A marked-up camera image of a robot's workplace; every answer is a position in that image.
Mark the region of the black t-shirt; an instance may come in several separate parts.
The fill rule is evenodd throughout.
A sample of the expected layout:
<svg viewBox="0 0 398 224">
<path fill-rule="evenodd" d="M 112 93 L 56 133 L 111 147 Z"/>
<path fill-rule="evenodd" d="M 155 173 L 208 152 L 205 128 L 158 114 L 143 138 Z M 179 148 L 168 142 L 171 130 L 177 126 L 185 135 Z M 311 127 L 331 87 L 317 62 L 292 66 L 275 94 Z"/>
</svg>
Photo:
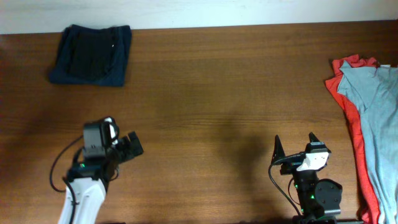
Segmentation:
<svg viewBox="0 0 398 224">
<path fill-rule="evenodd" d="M 115 37 L 110 30 L 82 31 L 74 41 L 69 74 L 85 81 L 105 76 L 114 52 Z"/>
</svg>

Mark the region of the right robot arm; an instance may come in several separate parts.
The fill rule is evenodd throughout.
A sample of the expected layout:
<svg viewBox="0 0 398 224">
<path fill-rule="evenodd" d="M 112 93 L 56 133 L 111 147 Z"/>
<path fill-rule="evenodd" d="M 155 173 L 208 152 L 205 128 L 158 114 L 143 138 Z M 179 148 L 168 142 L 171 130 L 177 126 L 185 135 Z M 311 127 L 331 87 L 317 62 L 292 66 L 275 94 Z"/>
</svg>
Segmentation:
<svg viewBox="0 0 398 224">
<path fill-rule="evenodd" d="M 297 212 L 293 223 L 359 223 L 359 220 L 338 220 L 343 187 L 331 179 L 319 179 L 317 172 L 327 166 L 331 151 L 313 133 L 308 134 L 305 150 L 287 156 L 278 136 L 274 139 L 274 152 L 268 175 L 276 189 Z M 294 185 L 298 196 L 296 203 L 290 192 L 284 192 L 272 176 L 272 168 L 280 166 L 281 175 L 291 175 L 289 185 Z"/>
</svg>

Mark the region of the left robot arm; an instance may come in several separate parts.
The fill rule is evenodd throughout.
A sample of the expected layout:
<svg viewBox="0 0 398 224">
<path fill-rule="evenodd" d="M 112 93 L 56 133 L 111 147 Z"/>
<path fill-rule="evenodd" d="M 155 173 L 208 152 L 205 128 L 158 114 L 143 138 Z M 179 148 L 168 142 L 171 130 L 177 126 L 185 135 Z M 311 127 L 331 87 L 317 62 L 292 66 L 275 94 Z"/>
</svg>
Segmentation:
<svg viewBox="0 0 398 224">
<path fill-rule="evenodd" d="M 119 137 L 112 117 L 84 124 L 83 146 L 63 178 L 66 193 L 58 222 L 94 223 L 110 182 L 119 177 L 119 165 L 143 153 L 136 132 Z"/>
</svg>

